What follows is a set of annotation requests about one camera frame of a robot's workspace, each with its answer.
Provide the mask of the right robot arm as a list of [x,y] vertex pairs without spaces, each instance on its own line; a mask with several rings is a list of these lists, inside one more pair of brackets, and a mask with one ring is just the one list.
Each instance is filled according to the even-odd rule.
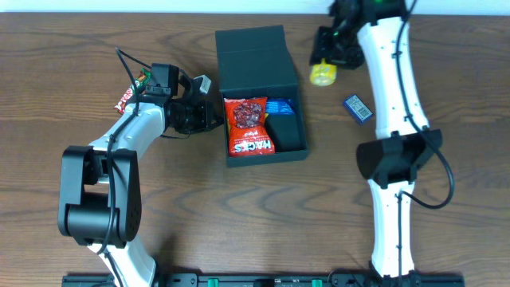
[[310,57],[310,81],[318,86],[332,84],[338,69],[368,67],[376,138],[357,147],[356,160],[374,208],[372,285],[419,285],[410,208],[418,171],[441,154],[441,131],[430,128],[414,81],[408,46],[413,9],[404,1],[335,0],[333,23],[318,29]]

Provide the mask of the blue Oreo cookie pack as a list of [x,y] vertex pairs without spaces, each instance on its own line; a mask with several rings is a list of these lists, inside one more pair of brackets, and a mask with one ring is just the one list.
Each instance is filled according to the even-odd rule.
[[279,116],[293,115],[295,113],[293,101],[289,98],[268,98],[265,113]]

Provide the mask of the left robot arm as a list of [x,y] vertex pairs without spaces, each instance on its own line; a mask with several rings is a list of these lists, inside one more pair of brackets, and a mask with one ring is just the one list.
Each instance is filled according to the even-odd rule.
[[174,65],[152,64],[118,104],[120,119],[99,139],[65,149],[57,225],[62,235],[96,253],[108,275],[68,275],[64,286],[171,286],[140,236],[139,161],[168,128],[179,135],[222,125],[206,99],[211,80]]

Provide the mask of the red Hacks candy bag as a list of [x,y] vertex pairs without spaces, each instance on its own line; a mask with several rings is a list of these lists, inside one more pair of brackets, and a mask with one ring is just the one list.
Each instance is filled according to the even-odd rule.
[[265,128],[267,97],[224,99],[230,157],[270,155],[275,145]]

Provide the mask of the red KitKat bar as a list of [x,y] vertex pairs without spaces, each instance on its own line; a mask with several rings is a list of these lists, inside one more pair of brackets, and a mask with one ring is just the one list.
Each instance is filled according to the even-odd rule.
[[137,91],[138,94],[143,93],[147,83],[151,78],[151,72],[141,68],[139,76],[135,79],[135,87],[131,85],[127,91],[122,95],[119,102],[114,106],[114,109],[120,114],[123,115],[125,112],[126,105],[128,101],[133,97],[134,91]]

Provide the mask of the dark green box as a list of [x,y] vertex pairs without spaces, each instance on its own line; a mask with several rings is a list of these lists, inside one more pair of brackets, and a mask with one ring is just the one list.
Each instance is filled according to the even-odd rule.
[[283,26],[215,32],[221,99],[289,99],[292,115],[270,115],[265,128],[275,143],[271,155],[226,156],[228,167],[245,167],[306,159],[308,142],[300,86]]

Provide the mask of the yellow cylindrical candy container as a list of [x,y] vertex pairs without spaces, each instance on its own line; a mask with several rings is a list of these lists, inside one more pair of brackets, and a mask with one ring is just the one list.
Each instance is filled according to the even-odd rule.
[[312,66],[309,80],[316,86],[329,86],[335,82],[336,76],[337,67],[322,59],[319,64]]

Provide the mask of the small blue box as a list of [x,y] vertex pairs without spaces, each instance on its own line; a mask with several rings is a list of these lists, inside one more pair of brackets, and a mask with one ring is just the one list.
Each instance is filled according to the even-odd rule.
[[358,124],[364,124],[374,116],[374,113],[356,94],[352,94],[346,98],[343,101],[343,106]]

